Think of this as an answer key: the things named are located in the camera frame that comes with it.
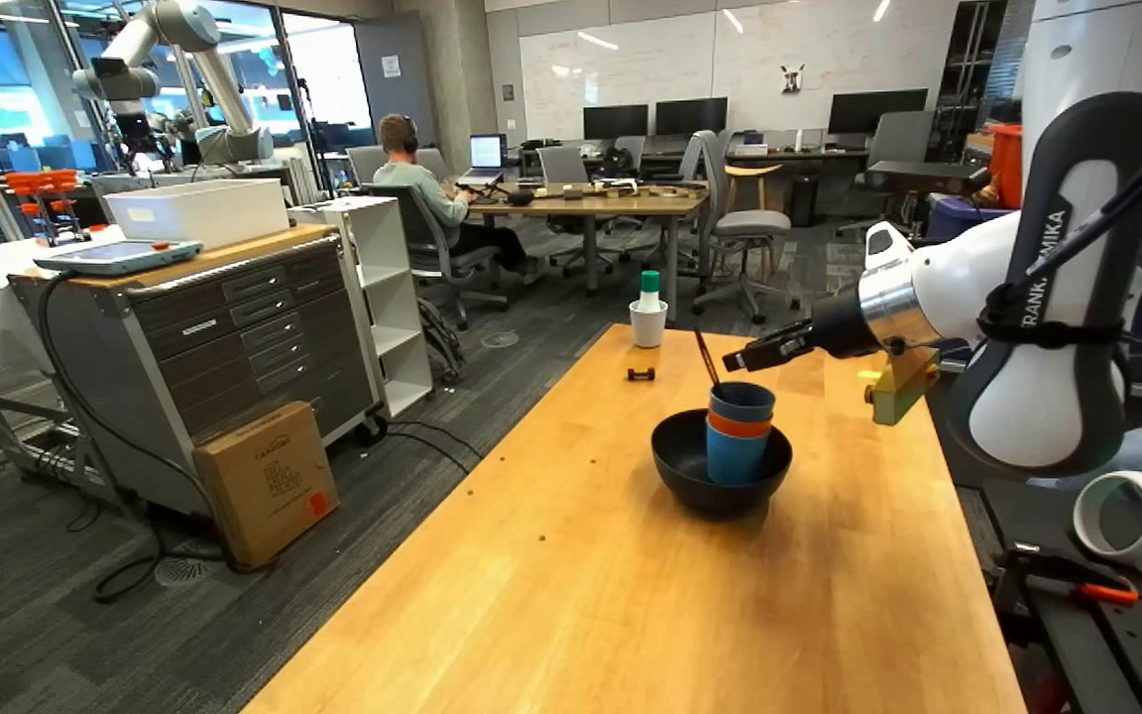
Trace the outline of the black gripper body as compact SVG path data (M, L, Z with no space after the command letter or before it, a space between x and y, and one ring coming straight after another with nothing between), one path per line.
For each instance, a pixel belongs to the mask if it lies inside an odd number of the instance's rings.
M871 337L865 308L857 296L820 302L805 320L795 326L787 351L828 351L828 358L865 358L878 351L882 342Z

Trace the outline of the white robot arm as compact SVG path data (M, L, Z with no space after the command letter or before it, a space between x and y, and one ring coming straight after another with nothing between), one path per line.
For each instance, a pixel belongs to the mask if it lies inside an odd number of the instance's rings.
M865 230L865 272L805 320L726 358L970 347L953 431L986 465L1054 474L1128 431L1121 337L1142 252L1142 0L1035 0L1019 59L1019 206L949 243Z

